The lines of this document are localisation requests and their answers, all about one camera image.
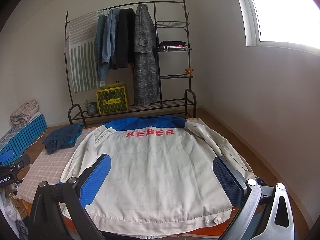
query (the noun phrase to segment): striped blanket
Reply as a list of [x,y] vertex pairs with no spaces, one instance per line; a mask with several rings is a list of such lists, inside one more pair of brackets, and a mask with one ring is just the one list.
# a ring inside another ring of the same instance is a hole
[[103,10],[97,10],[75,18],[69,22],[69,79],[75,93],[98,88],[94,39],[98,17]]

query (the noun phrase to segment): blue shoulder panel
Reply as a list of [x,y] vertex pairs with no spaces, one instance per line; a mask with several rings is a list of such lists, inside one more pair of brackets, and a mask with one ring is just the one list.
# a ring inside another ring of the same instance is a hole
[[112,127],[116,131],[143,129],[149,126],[156,128],[184,128],[186,121],[186,119],[170,115],[144,118],[129,117],[108,122],[105,127]]

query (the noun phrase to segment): checkered tablecloth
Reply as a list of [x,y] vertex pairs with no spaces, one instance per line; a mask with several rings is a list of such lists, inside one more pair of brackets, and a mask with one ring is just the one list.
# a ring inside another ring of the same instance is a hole
[[26,174],[21,186],[18,188],[18,198],[32,203],[41,181],[45,180],[49,184],[57,184],[60,181],[65,166],[79,144],[94,129],[95,128],[84,129],[76,145],[72,148],[60,149],[50,155],[46,149],[43,149]]

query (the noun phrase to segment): yellow box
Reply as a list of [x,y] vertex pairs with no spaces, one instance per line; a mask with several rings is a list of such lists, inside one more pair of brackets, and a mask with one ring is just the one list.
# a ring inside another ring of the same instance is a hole
[[100,114],[118,111],[128,111],[130,104],[124,82],[101,87],[96,91]]

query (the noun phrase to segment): denim jacket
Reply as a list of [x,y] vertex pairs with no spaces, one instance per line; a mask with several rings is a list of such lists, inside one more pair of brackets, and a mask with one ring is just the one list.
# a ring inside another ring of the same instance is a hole
[[103,39],[103,31],[104,26],[106,24],[107,17],[105,15],[100,15],[98,19],[98,26],[97,26],[97,34],[96,39],[94,41],[94,56],[96,59],[96,69],[98,73],[99,81],[104,81],[106,76],[107,67],[109,70],[109,66],[104,66],[101,62],[101,55],[102,55],[102,39]]
[[103,64],[109,63],[110,65],[114,65],[116,63],[116,34],[119,12],[119,8],[111,9],[106,20],[102,44],[101,61]]

